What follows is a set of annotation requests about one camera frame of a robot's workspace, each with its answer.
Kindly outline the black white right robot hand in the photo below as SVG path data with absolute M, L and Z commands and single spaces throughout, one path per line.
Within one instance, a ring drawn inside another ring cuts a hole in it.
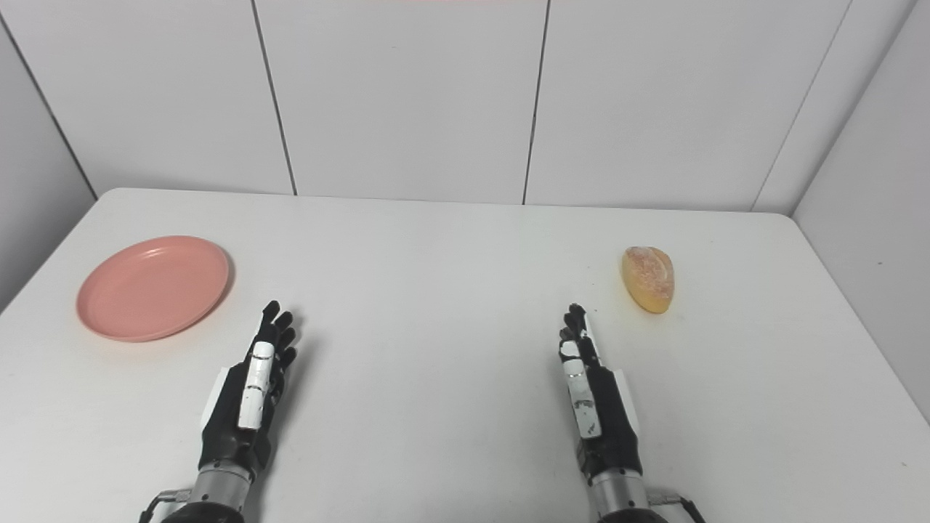
M 602 363 L 587 311 L 572 302 L 562 321 L 559 358 L 577 424 L 579 470 L 589 484 L 607 472 L 644 473 L 618 372 Z

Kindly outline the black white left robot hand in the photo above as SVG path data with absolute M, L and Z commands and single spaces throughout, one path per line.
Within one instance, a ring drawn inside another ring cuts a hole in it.
M 270 427 L 286 389 L 286 372 L 296 359 L 292 312 L 278 301 L 262 310 L 246 356 L 228 371 L 201 431 L 198 468 L 237 466 L 254 481 L 272 453 Z

